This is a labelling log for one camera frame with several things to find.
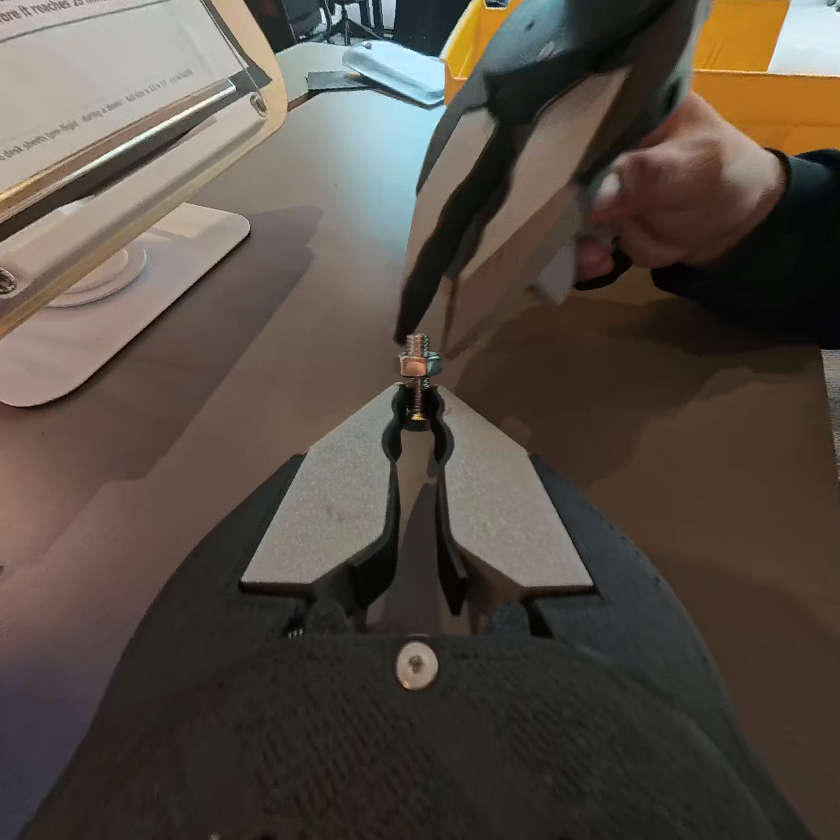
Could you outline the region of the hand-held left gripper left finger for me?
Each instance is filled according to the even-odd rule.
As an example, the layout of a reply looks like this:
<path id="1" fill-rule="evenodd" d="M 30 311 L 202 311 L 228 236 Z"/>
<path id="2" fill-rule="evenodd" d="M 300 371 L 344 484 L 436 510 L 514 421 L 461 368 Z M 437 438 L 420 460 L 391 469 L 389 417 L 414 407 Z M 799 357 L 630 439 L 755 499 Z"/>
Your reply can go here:
<path id="1" fill-rule="evenodd" d="M 310 447 L 243 572 L 247 592 L 367 608 L 392 583 L 400 496 L 401 386 Z"/>

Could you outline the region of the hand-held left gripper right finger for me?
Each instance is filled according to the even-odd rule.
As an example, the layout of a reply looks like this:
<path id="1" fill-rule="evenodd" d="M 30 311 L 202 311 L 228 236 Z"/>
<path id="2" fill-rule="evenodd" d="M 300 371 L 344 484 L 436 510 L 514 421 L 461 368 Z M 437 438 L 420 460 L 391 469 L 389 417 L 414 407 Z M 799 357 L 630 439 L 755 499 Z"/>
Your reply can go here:
<path id="1" fill-rule="evenodd" d="M 529 452 L 448 389 L 429 393 L 438 577 L 453 615 L 591 593 L 594 583 Z"/>

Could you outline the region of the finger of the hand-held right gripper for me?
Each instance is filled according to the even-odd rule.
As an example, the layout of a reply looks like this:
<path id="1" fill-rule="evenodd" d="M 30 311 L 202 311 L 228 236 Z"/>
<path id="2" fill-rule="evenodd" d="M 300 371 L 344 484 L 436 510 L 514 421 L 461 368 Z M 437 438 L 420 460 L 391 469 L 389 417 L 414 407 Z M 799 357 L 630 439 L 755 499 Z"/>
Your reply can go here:
<path id="1" fill-rule="evenodd" d="M 448 302 L 482 233 L 508 192 L 517 131 L 488 106 L 455 107 L 441 118 L 417 182 L 394 341 L 416 333 L 441 286 Z"/>
<path id="2" fill-rule="evenodd" d="M 575 171 L 629 69 L 593 75 L 541 110 L 515 160 L 507 193 L 450 293 L 442 353 L 456 358 L 521 309 L 546 266 L 581 225 Z"/>

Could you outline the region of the small steel bolt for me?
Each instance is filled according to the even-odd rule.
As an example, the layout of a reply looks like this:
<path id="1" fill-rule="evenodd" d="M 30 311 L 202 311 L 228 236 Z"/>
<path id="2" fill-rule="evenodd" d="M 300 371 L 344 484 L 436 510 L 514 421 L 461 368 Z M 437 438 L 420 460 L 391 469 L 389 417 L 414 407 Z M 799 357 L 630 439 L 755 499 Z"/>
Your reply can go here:
<path id="1" fill-rule="evenodd" d="M 428 336 L 425 333 L 415 333 L 406 337 L 403 353 L 423 355 L 434 352 L 429 349 Z M 409 393 L 405 427 L 412 431 L 423 431 L 427 428 L 425 399 L 431 379 L 425 381 L 403 379 Z"/>

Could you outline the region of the yellow plastic bin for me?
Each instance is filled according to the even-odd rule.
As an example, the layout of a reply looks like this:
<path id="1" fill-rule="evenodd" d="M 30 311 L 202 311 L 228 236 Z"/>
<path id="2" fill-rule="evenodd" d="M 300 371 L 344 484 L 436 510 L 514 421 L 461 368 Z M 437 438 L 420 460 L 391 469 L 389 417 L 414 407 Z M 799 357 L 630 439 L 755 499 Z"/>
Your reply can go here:
<path id="1" fill-rule="evenodd" d="M 818 2 L 811 28 L 799 2 L 711 2 L 697 43 L 694 90 L 737 129 L 786 154 L 838 149 L 838 66 L 817 69 L 816 44 L 804 45 L 805 67 L 783 68 L 797 39 L 827 37 L 838 60 L 838 12 Z"/>

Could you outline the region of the person's right forearm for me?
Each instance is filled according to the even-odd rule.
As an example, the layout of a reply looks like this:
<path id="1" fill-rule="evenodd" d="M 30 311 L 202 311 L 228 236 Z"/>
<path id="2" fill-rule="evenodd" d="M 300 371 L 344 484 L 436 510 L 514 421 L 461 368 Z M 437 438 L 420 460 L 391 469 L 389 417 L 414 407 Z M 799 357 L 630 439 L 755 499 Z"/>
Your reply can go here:
<path id="1" fill-rule="evenodd" d="M 776 155 L 786 186 L 770 215 L 712 267 L 652 269 L 652 280 L 725 319 L 838 350 L 839 152 Z"/>

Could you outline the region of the person's right hand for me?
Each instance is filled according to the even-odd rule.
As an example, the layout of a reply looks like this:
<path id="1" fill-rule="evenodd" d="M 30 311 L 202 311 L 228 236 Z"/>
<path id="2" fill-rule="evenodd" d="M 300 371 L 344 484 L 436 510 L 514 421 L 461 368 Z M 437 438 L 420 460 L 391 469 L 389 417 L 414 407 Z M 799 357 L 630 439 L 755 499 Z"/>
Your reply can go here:
<path id="1" fill-rule="evenodd" d="M 622 154 L 585 219 L 634 266 L 705 268 L 742 242 L 784 194 L 787 165 L 691 92 Z"/>

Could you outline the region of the silver flat object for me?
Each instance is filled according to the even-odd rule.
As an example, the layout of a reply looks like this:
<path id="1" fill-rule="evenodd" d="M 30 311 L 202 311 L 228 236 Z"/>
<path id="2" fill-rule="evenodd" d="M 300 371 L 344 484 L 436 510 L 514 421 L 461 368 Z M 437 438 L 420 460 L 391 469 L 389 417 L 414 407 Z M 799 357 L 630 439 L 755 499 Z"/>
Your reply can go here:
<path id="1" fill-rule="evenodd" d="M 436 107 L 445 101 L 445 65 L 391 40 L 364 40 L 345 50 L 351 71 L 415 104 Z"/>

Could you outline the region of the black flat sheet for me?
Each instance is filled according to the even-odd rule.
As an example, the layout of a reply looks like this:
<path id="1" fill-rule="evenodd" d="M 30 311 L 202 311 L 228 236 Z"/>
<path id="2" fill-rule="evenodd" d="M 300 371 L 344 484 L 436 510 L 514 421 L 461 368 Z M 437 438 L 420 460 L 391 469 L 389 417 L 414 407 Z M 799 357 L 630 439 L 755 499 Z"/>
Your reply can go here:
<path id="1" fill-rule="evenodd" d="M 360 73 L 346 68 L 340 70 L 311 70 L 307 76 L 310 93 L 367 89 L 370 82 Z"/>

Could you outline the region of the wooden document stand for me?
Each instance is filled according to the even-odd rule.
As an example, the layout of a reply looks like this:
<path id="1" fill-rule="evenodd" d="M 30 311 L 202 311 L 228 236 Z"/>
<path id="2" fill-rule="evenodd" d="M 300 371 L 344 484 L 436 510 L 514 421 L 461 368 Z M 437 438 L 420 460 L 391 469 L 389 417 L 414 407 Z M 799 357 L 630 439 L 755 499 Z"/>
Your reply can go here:
<path id="1" fill-rule="evenodd" d="M 1 401 L 74 392 L 248 236 L 189 203 L 278 131 L 287 92 L 247 2 L 203 2 L 245 67 L 1 187 Z"/>

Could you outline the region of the printed instruction sheet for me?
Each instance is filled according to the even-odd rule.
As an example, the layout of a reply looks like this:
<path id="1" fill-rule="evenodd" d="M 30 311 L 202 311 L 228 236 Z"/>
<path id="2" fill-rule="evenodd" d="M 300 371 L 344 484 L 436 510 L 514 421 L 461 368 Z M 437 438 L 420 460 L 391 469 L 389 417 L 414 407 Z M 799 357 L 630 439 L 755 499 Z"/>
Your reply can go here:
<path id="1" fill-rule="evenodd" d="M 2 1 L 2 192 L 244 67 L 203 2 Z"/>

